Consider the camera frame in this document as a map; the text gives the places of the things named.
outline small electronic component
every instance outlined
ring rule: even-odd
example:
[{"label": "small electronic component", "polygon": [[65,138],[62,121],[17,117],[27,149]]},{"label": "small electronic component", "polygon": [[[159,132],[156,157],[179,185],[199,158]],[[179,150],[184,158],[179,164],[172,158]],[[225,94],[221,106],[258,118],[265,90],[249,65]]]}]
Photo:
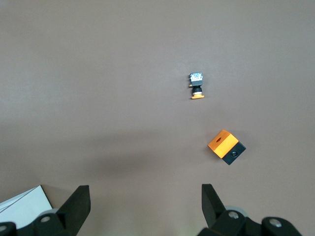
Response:
[{"label": "small electronic component", "polygon": [[202,86],[202,73],[201,72],[195,72],[190,74],[190,85],[189,87],[192,87],[192,99],[199,99],[203,98],[204,95],[202,95],[202,89],[200,86]]},{"label": "small electronic component", "polygon": [[228,165],[231,165],[246,149],[246,147],[226,130],[222,130],[208,146]]}]

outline silver bolt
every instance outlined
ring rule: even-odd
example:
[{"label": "silver bolt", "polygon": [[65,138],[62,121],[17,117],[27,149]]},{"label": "silver bolt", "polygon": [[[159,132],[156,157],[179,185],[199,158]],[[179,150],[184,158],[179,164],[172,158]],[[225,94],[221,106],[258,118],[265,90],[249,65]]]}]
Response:
[{"label": "silver bolt", "polygon": [[0,226],[0,232],[5,231],[8,227],[6,225]]},{"label": "silver bolt", "polygon": [[238,214],[236,212],[234,212],[234,211],[230,211],[228,213],[228,216],[233,218],[233,219],[238,219]]},{"label": "silver bolt", "polygon": [[45,216],[45,217],[43,217],[43,218],[40,219],[40,222],[41,222],[41,223],[45,223],[45,222],[47,222],[47,221],[49,221],[49,220],[50,220],[50,216]]},{"label": "silver bolt", "polygon": [[269,223],[272,224],[273,226],[277,227],[277,228],[282,226],[281,222],[275,218],[270,219]]}]

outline gray floor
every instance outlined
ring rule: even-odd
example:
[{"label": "gray floor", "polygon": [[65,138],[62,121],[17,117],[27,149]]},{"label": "gray floor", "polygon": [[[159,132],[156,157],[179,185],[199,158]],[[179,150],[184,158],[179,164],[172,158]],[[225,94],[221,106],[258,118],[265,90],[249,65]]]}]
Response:
[{"label": "gray floor", "polygon": [[0,0],[0,201],[89,184],[80,236],[194,236],[211,183],[315,235],[314,42],[313,0]]}]

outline screw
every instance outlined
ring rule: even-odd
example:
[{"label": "screw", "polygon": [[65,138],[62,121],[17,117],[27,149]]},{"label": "screw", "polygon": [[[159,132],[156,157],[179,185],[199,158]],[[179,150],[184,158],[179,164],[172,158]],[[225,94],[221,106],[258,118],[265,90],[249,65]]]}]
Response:
[{"label": "screw", "polygon": [[282,226],[281,222],[277,219],[274,219],[274,218],[270,219],[269,223],[272,224],[273,226],[277,227],[277,228]]},{"label": "screw", "polygon": [[231,156],[236,157],[237,156],[237,151],[232,151]]},{"label": "screw", "polygon": [[234,212],[234,211],[230,211],[228,213],[228,216],[233,218],[233,219],[238,219],[238,214],[236,212]]},{"label": "screw", "polygon": [[41,223],[45,223],[45,222],[47,222],[49,220],[50,220],[50,216],[44,216],[43,218],[40,219],[40,222]]},{"label": "screw", "polygon": [[0,232],[5,231],[8,227],[6,225],[0,226]]}]

